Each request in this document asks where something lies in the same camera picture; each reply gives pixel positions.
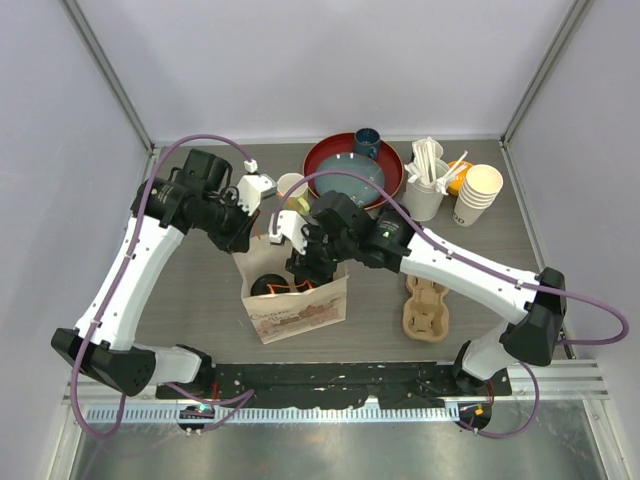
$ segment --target white bracket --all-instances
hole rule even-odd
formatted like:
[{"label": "white bracket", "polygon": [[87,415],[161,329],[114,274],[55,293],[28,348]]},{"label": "white bracket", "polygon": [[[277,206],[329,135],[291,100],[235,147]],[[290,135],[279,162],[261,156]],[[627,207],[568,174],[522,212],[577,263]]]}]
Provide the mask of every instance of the white bracket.
[{"label": "white bracket", "polygon": [[269,175],[243,175],[238,182],[238,205],[251,216],[258,210],[262,200],[275,193],[276,182]]},{"label": "white bracket", "polygon": [[276,229],[273,229],[273,215],[269,220],[269,241],[273,244],[282,245],[285,238],[291,241],[293,248],[301,253],[305,254],[307,248],[307,240],[302,235],[302,227],[307,222],[298,212],[293,210],[282,210],[278,214],[278,222]]}]

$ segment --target dark blue cup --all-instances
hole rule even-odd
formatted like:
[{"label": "dark blue cup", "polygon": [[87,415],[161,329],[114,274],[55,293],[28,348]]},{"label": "dark blue cup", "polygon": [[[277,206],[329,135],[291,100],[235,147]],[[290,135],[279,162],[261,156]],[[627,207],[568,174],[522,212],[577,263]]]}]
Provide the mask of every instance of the dark blue cup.
[{"label": "dark blue cup", "polygon": [[373,128],[361,128],[353,138],[353,152],[376,160],[380,153],[380,134]]}]

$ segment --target yellow cup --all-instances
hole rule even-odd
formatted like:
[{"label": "yellow cup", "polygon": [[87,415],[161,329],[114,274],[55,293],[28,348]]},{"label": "yellow cup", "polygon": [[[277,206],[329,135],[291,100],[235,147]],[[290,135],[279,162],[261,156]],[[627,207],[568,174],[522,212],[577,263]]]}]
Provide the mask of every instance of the yellow cup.
[{"label": "yellow cup", "polygon": [[[299,173],[285,173],[278,179],[278,197],[284,197],[284,194],[289,191],[296,182],[299,182],[304,177]],[[294,210],[300,215],[308,215],[311,207],[309,206],[309,185],[303,184],[296,188],[291,196],[287,198],[285,203],[285,209]]]}]

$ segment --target white wall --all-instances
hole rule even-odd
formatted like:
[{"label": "white wall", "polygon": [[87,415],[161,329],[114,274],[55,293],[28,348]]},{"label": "white wall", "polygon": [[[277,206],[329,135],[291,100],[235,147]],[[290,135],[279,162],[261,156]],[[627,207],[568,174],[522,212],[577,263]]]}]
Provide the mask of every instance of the white wall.
[{"label": "white wall", "polygon": [[500,134],[572,0],[82,0],[151,136]]},{"label": "white wall", "polygon": [[70,373],[49,341],[100,286],[144,151],[58,2],[0,11],[0,476],[31,480]]},{"label": "white wall", "polygon": [[[579,351],[598,359],[635,462],[640,451],[639,18],[637,0],[594,2],[513,143],[545,260],[565,272],[569,289],[617,306],[631,323],[623,343]],[[569,310],[575,337],[619,331],[614,318],[594,308],[570,302]]]}]

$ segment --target cable connector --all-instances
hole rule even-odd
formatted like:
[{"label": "cable connector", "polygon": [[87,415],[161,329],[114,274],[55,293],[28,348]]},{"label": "cable connector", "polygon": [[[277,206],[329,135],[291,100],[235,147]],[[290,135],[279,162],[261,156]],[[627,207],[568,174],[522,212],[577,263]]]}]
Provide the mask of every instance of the cable connector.
[{"label": "cable connector", "polygon": [[244,169],[248,173],[256,173],[258,171],[258,162],[256,162],[253,158],[251,160],[245,160]]}]

